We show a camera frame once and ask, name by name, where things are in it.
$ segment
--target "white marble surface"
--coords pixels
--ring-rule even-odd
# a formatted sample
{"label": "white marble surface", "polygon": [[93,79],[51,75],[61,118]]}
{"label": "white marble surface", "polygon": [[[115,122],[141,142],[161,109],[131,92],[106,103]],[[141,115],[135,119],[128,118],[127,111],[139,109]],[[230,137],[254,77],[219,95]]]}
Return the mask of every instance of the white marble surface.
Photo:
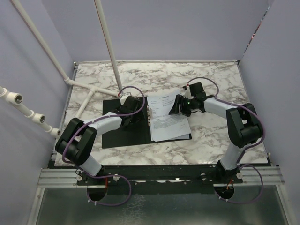
{"label": "white marble surface", "polygon": [[[235,103],[248,101],[238,67],[227,63],[119,63],[123,86],[140,88],[146,96],[159,95],[181,89],[188,80],[205,76],[220,87],[219,98]],[[101,88],[118,91],[110,63],[79,64],[76,81],[93,84]],[[201,80],[207,93],[215,94],[215,87],[209,81]],[[137,96],[136,90],[130,90]],[[88,94],[84,88],[74,87],[67,109],[65,125],[74,117]],[[80,119],[92,119],[102,115],[102,101],[114,99],[106,94],[96,93],[87,105]],[[226,120],[211,113],[194,113],[188,118],[192,140],[164,142],[137,146],[101,148],[99,136],[92,150],[92,156],[103,165],[175,165],[216,163],[229,144]],[[263,145],[249,150],[242,163],[266,163]],[[65,165],[57,154],[55,165]]]}

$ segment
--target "white paper sheet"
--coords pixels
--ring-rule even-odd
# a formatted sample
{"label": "white paper sheet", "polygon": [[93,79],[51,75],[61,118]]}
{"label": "white paper sheet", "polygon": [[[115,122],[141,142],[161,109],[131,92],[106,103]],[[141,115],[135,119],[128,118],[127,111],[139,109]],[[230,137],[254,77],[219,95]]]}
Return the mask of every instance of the white paper sheet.
{"label": "white paper sheet", "polygon": [[149,108],[152,111],[151,139],[156,142],[181,138],[181,136],[191,133],[186,116],[182,114],[168,115],[177,94],[179,94],[179,90],[164,96],[147,97]]}
{"label": "white paper sheet", "polygon": [[177,140],[177,139],[189,139],[189,134],[183,135],[183,136],[179,136],[179,137],[170,138],[168,140]]}

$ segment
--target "robotic arm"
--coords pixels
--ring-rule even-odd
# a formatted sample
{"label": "robotic arm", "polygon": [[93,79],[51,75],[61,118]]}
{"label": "robotic arm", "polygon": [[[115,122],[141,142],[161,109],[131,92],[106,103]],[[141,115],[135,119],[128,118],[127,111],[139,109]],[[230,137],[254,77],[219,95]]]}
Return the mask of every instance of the robotic arm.
{"label": "robotic arm", "polygon": [[[226,176],[229,171],[237,168],[242,158],[245,148],[249,144],[257,142],[262,137],[263,129],[258,119],[243,108],[217,101],[214,96],[206,96],[201,82],[184,87],[187,91],[185,96],[177,95],[175,103],[169,115],[181,112],[190,116],[192,110],[199,109],[202,112],[209,112],[227,119],[228,134],[231,143],[217,166],[220,169],[220,176]],[[255,112],[252,104],[243,105],[247,109]]]}
{"label": "robotic arm", "polygon": [[101,170],[102,165],[90,155],[96,136],[144,119],[145,116],[142,111],[132,116],[116,116],[136,112],[141,105],[142,102],[139,99],[128,96],[123,105],[113,110],[113,112],[108,112],[106,115],[103,115],[103,119],[98,120],[97,122],[94,122],[93,120],[82,121],[78,118],[73,118],[57,141],[55,150],[63,155],[68,142],[78,131],[78,129],[81,128],[85,123],[92,121],[92,124],[86,126],[78,134],[80,140],[73,140],[71,142],[66,151],[66,157],[74,165],[81,167],[90,175],[97,175]]}

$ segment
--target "clipboard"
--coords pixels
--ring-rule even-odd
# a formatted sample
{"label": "clipboard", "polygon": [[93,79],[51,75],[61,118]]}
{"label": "clipboard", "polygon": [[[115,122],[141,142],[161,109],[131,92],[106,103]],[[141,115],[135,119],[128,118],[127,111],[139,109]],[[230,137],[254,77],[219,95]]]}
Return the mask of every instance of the clipboard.
{"label": "clipboard", "polygon": [[[110,112],[111,110],[119,107],[120,100],[104,100],[103,101],[103,115]],[[151,144],[151,143],[160,143],[160,142],[174,142],[181,140],[191,140],[192,134],[189,134],[189,139],[175,139],[175,140],[165,140],[160,142],[155,142],[151,140],[151,130],[150,130],[150,117],[149,112],[147,110],[147,97],[145,97],[145,106],[142,109],[143,113],[147,115],[147,119],[141,120],[139,122],[135,122],[126,127],[121,127],[117,130],[111,130],[102,135],[102,148],[116,148],[123,146],[132,146],[139,144]]]}

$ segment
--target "lavender wall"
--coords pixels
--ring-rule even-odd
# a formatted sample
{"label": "lavender wall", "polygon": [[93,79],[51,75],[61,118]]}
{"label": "lavender wall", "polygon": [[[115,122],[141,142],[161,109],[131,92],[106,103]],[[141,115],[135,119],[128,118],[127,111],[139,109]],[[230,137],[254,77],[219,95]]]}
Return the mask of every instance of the lavender wall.
{"label": "lavender wall", "polygon": [[279,164],[300,222],[300,1],[276,0],[240,68],[250,101],[263,119],[266,149]]}
{"label": "lavender wall", "polygon": [[[42,0],[76,61],[109,60],[93,0]],[[117,60],[241,59],[268,0],[102,0]]]}
{"label": "lavender wall", "polygon": [[[20,1],[68,75],[73,61],[40,0]],[[0,1],[0,85],[57,127],[68,87],[9,0]],[[54,139],[0,100],[0,224],[27,222]]]}

